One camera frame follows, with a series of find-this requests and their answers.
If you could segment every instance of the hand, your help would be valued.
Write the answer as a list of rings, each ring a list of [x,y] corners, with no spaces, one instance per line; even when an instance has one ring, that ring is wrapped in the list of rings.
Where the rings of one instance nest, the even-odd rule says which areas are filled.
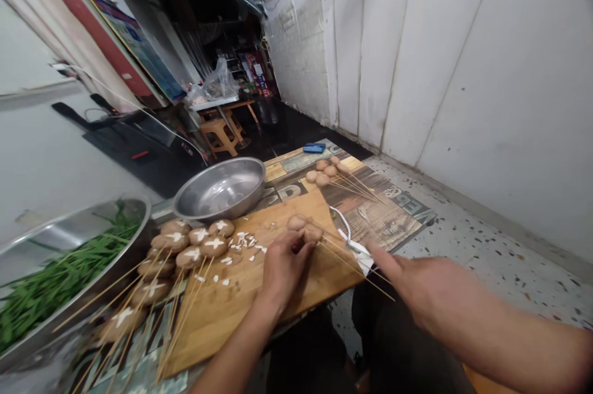
[[[315,247],[311,241],[302,247],[303,234],[288,230],[267,248],[264,260],[264,283],[259,296],[272,303],[279,314],[284,311]]]
[[[480,322],[494,311],[504,310],[492,292],[449,258],[392,256],[374,241],[367,242],[366,247],[409,307],[416,324],[442,341],[452,339],[467,323]]]

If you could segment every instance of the metal basin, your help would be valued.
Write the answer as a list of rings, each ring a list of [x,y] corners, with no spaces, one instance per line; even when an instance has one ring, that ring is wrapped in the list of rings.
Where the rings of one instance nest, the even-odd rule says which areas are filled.
[[[29,361],[40,363],[41,357],[37,355],[40,349],[72,326],[92,315],[133,280],[135,275],[134,272],[131,272],[121,282],[94,300],[65,326],[55,333],[52,332],[146,256],[152,234],[150,220],[152,205],[144,197],[122,198],[122,201],[125,204],[124,214],[129,219],[137,219],[140,224],[132,239],[111,264],[75,298],[0,356],[0,374],[16,367],[24,367]],[[115,201],[96,204],[49,221],[12,242],[2,245],[0,247],[0,285],[37,272],[43,262],[61,255],[58,252],[37,246],[34,242],[57,249],[74,249],[111,228],[111,223],[102,217],[113,219],[117,210]],[[9,288],[3,288],[0,290],[0,296],[6,296],[10,291]]]
[[[266,166],[259,159],[238,157],[216,164],[190,179],[173,200],[175,215],[213,222],[246,214],[264,192]]]

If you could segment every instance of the terrazzo floor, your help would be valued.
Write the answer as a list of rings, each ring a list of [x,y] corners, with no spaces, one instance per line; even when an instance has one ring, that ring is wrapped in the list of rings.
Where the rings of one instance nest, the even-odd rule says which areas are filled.
[[[437,218],[396,253],[446,256],[476,274],[501,299],[552,321],[593,330],[593,287],[514,238],[486,224],[439,192],[373,156],[363,161],[432,208]],[[348,355],[362,354],[350,317],[352,290],[331,303],[334,327]]]

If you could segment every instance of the white cable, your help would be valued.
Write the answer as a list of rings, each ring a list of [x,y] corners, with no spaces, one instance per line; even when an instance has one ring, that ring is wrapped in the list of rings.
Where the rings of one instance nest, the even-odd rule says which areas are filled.
[[[206,162],[206,160],[204,159],[204,157],[202,156],[202,152],[191,142],[189,142],[187,139],[185,139],[183,136],[178,135],[177,133],[175,133],[173,130],[171,130],[169,127],[167,127],[165,124],[163,124],[161,121],[159,121],[157,118],[155,118],[154,116],[152,116],[149,112],[147,112],[146,110],[144,110],[141,106],[139,106],[137,103],[132,102],[129,99],[126,99],[125,97],[123,97],[120,94],[117,94],[115,91],[113,91],[112,89],[110,89],[107,85],[105,85],[103,82],[101,82],[100,80],[98,80],[96,77],[94,77],[92,74],[90,74],[88,71],[86,71],[84,68],[79,67],[77,65],[66,65],[64,64],[64,67],[69,67],[69,68],[73,68],[76,70],[81,70],[84,71],[84,73],[89,76],[92,80],[97,81],[98,83],[100,83],[105,89],[107,89],[110,93],[116,95],[118,98],[123,99],[124,101],[126,101],[129,104],[132,104],[134,107],[136,107],[137,109],[143,111],[144,113],[146,113],[147,115],[149,115],[152,119],[154,119],[156,122],[158,122],[159,124],[161,124],[165,130],[167,130],[169,133],[172,133],[173,135],[175,135],[177,138],[182,139],[183,141],[187,142],[190,146],[192,146],[194,148],[194,150],[196,152],[198,152],[198,154],[200,155],[200,158],[202,158],[202,161],[204,161],[204,164],[206,164],[206,167],[209,167],[208,163]]]
[[[107,111],[107,110],[105,110],[105,109],[96,109],[96,108],[86,109],[86,110],[85,110],[85,119],[86,119],[86,121],[87,121],[87,122],[91,122],[91,121],[89,121],[89,119],[88,119],[88,116],[86,115],[86,114],[87,114],[88,112],[90,112],[91,110],[98,110],[98,111],[105,112],[105,113],[107,113],[107,114],[111,114],[109,111]]]
[[[364,247],[363,245],[361,245],[355,241],[352,241],[351,233],[350,233],[350,225],[346,221],[346,218],[344,217],[344,215],[342,215],[342,212],[340,212],[338,209],[336,209],[335,207],[332,207],[332,206],[329,206],[329,208],[331,210],[333,210],[334,212],[336,212],[340,216],[340,218],[342,218],[344,226],[346,226],[346,229],[348,230],[348,236],[346,236],[342,232],[342,229],[338,229],[338,233],[342,234],[342,238],[344,238],[344,240],[346,240],[346,244],[348,246],[350,246],[351,248],[357,250],[358,252],[362,252],[363,254],[367,254],[368,256],[371,256],[371,253],[366,249],[366,247]]]

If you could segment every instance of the blue object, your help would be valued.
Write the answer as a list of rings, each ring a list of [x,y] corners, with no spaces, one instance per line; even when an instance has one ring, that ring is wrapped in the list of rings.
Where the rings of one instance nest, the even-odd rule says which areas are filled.
[[[325,144],[307,143],[303,147],[303,151],[306,153],[323,153],[326,150]]]

